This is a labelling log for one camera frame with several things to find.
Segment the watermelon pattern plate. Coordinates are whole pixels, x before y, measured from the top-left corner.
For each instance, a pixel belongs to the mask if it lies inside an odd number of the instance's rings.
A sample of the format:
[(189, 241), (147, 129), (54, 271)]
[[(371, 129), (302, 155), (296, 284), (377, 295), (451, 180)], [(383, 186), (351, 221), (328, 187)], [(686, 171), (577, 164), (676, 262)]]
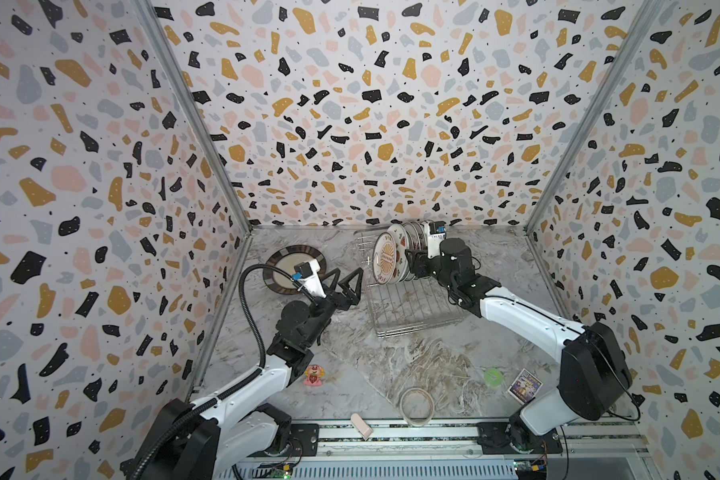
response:
[(400, 283), (406, 280), (409, 274), (409, 264), (406, 257), (406, 250), (410, 246), (410, 235), (401, 224), (393, 224), (388, 228), (388, 233), (393, 237), (396, 245), (396, 267), (392, 280)]

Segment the black rimmed cream plate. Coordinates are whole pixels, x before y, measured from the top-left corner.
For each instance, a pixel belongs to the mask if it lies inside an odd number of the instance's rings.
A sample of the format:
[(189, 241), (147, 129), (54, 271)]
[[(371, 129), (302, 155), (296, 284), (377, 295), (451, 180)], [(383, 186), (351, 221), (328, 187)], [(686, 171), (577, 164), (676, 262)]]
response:
[(287, 245), (274, 252), (265, 262), (279, 270), (285, 271), (288, 276), (281, 275), (269, 269), (262, 272), (262, 280), (267, 288), (281, 295), (296, 295), (297, 289), (290, 282), (289, 278), (297, 272), (299, 264), (316, 260), (319, 265), (319, 275), (323, 277), (327, 272), (327, 260), (317, 248), (304, 245)]

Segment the white striped plate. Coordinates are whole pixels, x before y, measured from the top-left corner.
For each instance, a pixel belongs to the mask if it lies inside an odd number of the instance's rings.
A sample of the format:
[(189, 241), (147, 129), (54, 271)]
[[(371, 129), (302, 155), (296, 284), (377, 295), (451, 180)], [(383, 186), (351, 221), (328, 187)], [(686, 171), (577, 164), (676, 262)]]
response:
[(420, 234), (420, 237), (422, 238), (422, 244), (428, 245), (429, 242), (440, 233), (441, 222), (422, 221), (418, 223), (418, 226), (422, 231), (422, 233)]

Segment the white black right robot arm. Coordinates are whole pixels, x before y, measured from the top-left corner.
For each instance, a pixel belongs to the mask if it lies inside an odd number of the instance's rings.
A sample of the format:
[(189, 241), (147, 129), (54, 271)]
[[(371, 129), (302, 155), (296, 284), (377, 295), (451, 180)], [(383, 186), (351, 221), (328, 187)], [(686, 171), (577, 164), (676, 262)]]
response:
[(629, 394), (626, 356), (608, 325), (567, 320), (513, 294), (477, 272), (459, 238), (405, 255), (414, 276), (435, 279), (451, 304), (511, 330), (558, 363), (557, 384), (509, 417), (502, 445), (532, 453), (544, 435), (577, 419), (596, 421)]

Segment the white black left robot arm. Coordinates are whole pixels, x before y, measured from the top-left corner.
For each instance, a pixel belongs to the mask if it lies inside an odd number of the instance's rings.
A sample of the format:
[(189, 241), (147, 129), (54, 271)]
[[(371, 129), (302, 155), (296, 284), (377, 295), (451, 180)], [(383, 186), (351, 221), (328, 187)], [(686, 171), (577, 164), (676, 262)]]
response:
[(205, 397), (167, 403), (124, 467), (127, 478), (211, 479), (253, 453), (279, 454), (287, 448), (292, 419), (269, 404), (269, 398), (305, 374), (314, 357), (311, 348), (332, 316), (361, 301), (362, 269), (346, 277), (334, 269), (325, 285), (317, 268), (316, 263), (302, 263), (287, 274), (303, 297), (283, 308), (269, 345), (253, 318), (245, 284), (238, 284), (242, 312), (258, 349), (257, 364)]

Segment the orange sunburst plate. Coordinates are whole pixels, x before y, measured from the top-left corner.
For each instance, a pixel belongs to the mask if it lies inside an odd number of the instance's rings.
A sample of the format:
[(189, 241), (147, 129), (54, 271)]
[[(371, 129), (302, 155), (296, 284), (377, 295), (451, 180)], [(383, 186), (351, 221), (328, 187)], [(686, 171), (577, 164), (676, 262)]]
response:
[(397, 243), (389, 232), (381, 233), (373, 248), (372, 270), (379, 285), (394, 283), (399, 278)]
[(408, 249), (421, 250), (424, 247), (424, 244), (421, 236), (422, 230), (420, 227), (414, 222), (405, 222), (403, 224), (403, 228), (409, 237)]

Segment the orange sunburst plate front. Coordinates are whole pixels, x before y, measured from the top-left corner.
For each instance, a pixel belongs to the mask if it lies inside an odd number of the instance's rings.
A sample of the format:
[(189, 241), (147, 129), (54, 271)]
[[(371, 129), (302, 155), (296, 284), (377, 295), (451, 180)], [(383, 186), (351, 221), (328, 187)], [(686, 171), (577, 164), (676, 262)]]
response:
[(379, 285), (394, 283), (399, 278), (397, 243), (389, 232), (381, 233), (373, 248), (372, 270)]

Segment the pink toy figure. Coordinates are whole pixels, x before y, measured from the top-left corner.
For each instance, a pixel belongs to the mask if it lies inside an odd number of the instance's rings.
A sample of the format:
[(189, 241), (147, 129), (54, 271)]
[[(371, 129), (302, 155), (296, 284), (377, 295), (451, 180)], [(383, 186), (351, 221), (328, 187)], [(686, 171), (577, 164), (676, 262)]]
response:
[(304, 384), (308, 387), (321, 387), (324, 375), (325, 371), (320, 365), (309, 365), (305, 370)]

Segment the green round lid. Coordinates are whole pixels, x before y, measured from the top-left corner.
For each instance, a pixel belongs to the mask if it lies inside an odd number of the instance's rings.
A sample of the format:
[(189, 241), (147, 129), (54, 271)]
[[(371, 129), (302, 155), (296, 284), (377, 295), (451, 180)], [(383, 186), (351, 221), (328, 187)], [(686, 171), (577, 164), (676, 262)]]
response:
[(484, 370), (483, 379), (486, 386), (490, 388), (498, 388), (503, 385), (504, 377), (502, 372), (495, 367), (490, 367)]

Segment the pink eraser block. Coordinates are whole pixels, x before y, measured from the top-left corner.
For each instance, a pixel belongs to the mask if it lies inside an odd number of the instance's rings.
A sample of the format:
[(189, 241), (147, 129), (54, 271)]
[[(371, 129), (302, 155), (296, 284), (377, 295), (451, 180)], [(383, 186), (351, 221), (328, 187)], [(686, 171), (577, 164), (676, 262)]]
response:
[(350, 422), (364, 441), (373, 434), (373, 428), (357, 413), (350, 416)]

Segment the colourful card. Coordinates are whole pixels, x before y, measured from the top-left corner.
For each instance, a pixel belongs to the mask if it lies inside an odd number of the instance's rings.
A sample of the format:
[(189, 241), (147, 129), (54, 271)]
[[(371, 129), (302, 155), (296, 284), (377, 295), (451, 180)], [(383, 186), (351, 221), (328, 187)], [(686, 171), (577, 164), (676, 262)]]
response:
[(527, 404), (536, 397), (542, 386), (541, 380), (529, 370), (523, 369), (511, 383), (507, 392), (521, 404)]

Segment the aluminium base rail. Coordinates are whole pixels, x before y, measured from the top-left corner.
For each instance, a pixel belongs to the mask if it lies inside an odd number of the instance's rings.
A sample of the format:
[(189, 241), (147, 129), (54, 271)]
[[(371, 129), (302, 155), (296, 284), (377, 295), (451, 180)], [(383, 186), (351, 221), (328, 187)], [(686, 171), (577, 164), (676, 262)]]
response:
[(377, 419), (363, 439), (348, 421), (297, 423), (295, 451), (250, 457), (220, 479), (658, 479), (637, 428), (626, 421), (575, 421), (529, 453), (503, 440), (497, 419), (440, 419), (414, 428)]

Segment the aluminium corner post left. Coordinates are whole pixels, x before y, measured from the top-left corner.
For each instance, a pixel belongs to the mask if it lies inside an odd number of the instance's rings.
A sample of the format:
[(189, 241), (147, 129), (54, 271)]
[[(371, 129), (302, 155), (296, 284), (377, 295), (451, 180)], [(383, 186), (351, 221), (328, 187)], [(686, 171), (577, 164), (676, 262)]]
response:
[(154, 48), (156, 58), (165, 71), (167, 80), (175, 92), (179, 106), (185, 113), (187, 122), (193, 129), (211, 170), (218, 180), (220, 189), (230, 205), (235, 224), (240, 227), (244, 236), (249, 236), (252, 230), (251, 225), (245, 217), (243, 208), (237, 199), (227, 171), (220, 160), (219, 153), (214, 147), (211, 135), (197, 109), (192, 93), (184, 81), (180, 66), (172, 52), (170, 42), (162, 30), (152, 3), (147, 0), (133, 0), (131, 4), (134, 7), (135, 15), (144, 28), (146, 38)]

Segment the aluminium corner post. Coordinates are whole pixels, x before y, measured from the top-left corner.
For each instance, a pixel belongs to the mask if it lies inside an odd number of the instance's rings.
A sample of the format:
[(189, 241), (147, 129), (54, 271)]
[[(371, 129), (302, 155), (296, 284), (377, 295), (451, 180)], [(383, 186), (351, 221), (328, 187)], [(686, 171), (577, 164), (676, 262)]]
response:
[(627, 32), (626, 39), (622, 42), (620, 50), (617, 52), (612, 66), (604, 76), (603, 82), (598, 87), (593, 99), (584, 113), (578, 126), (573, 131), (573, 136), (568, 142), (566, 149), (558, 162), (555, 170), (550, 176), (540, 200), (537, 202), (524, 232), (528, 238), (532, 237), (533, 230), (539, 226), (543, 213), (547, 206), (554, 198), (554, 194), (558, 186), (563, 182), (566, 172), (569, 170), (579, 151), (582, 149), (585, 140), (588, 138), (590, 130), (594, 127), (597, 119), (602, 115), (609, 98), (614, 93), (619, 84), (620, 78), (624, 74), (626, 68), (630, 65), (635, 53), (637, 52), (641, 42), (648, 33), (649, 28), (653, 24), (655, 18), (659, 15), (663, 1), (645, 0), (637, 10), (635, 18)]
[(240, 227), (244, 236), (249, 236), (252, 230), (251, 225), (245, 217), (243, 208), (237, 199), (227, 171), (220, 160), (219, 153), (214, 147), (211, 135), (197, 109), (192, 93), (184, 81), (180, 66), (172, 52), (170, 42), (162, 30), (152, 3), (147, 0), (133, 0), (131, 4), (134, 7), (135, 15), (144, 28), (146, 38), (154, 48), (156, 58), (165, 71), (167, 80), (175, 92), (179, 106), (185, 113), (187, 122), (193, 129), (211, 170), (218, 180), (220, 189), (230, 205), (235, 224)]

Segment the aluminium corner post right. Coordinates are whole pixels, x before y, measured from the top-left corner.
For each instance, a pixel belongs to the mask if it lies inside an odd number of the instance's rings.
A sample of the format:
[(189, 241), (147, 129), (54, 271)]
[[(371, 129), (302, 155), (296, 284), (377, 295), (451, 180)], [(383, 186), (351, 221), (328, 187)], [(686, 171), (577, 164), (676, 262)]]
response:
[(637, 10), (635, 18), (627, 32), (626, 39), (622, 42), (620, 50), (617, 52), (612, 66), (604, 76), (603, 82), (598, 87), (593, 99), (584, 113), (578, 126), (573, 131), (573, 136), (568, 142), (566, 149), (558, 162), (555, 170), (550, 176), (540, 200), (537, 202), (524, 232), (528, 238), (532, 237), (533, 230), (539, 226), (543, 213), (547, 206), (554, 198), (554, 194), (558, 186), (563, 182), (566, 172), (569, 170), (579, 151), (582, 149), (585, 140), (588, 138), (590, 130), (594, 127), (597, 119), (602, 115), (609, 98), (614, 93), (619, 84), (620, 78), (624, 74), (626, 68), (630, 65), (635, 53), (637, 52), (641, 42), (648, 33), (649, 28), (653, 24), (655, 18), (659, 15), (663, 1), (645, 0)]

